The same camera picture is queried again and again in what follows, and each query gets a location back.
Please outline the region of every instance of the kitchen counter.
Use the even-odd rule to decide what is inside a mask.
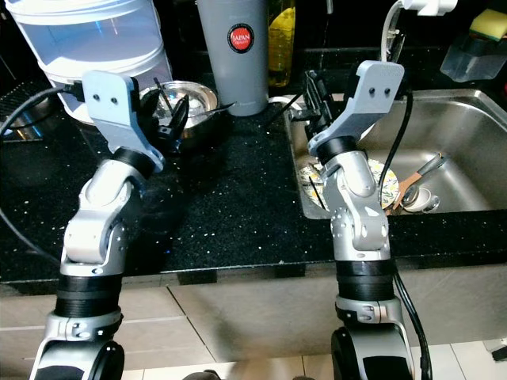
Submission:
[[[167,159],[148,182],[126,276],[177,273],[181,283],[212,282],[218,269],[304,276],[307,265],[332,263],[329,221],[301,211],[284,121],[265,126],[279,107],[225,116],[213,147]],[[26,236],[59,257],[78,193],[109,152],[93,128],[62,110],[40,129],[43,142],[0,149],[0,199]],[[389,223],[400,268],[507,261],[507,211],[395,216]],[[28,252],[3,224],[0,247],[0,285],[28,294],[54,291],[58,268]]]

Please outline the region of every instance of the green sponge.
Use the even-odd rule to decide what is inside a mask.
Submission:
[[[470,31],[499,41],[507,33],[507,14],[486,9],[474,19]]]

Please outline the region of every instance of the metal bowl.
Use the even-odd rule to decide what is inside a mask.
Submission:
[[[219,102],[216,94],[205,85],[195,82],[172,81],[161,83],[161,85],[173,108],[181,98],[189,95],[189,119],[183,130],[181,149],[186,150],[202,146],[206,143],[207,137],[215,130],[219,114],[201,115],[201,113],[212,111],[218,107]],[[143,97],[144,94],[153,89],[157,89],[157,86],[154,85],[143,90],[140,96]],[[158,99],[154,116],[158,118],[160,125],[168,125],[171,121],[170,110],[162,97]]]

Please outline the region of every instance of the sink basin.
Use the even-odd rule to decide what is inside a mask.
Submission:
[[[360,140],[359,148],[369,158],[385,162],[405,107],[404,101],[395,102],[391,112]],[[308,154],[304,123],[289,123],[288,118],[286,123],[303,213],[310,219],[329,218],[306,195],[297,175],[317,162]],[[507,162],[507,112],[487,95],[473,89],[414,92],[412,116],[391,169],[402,181],[437,152],[447,161],[418,181],[439,196],[440,205],[434,212],[507,208],[507,169],[502,164]]]

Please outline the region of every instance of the gray bottle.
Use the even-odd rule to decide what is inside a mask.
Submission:
[[[213,76],[231,115],[250,116],[268,104],[267,0],[197,0]]]

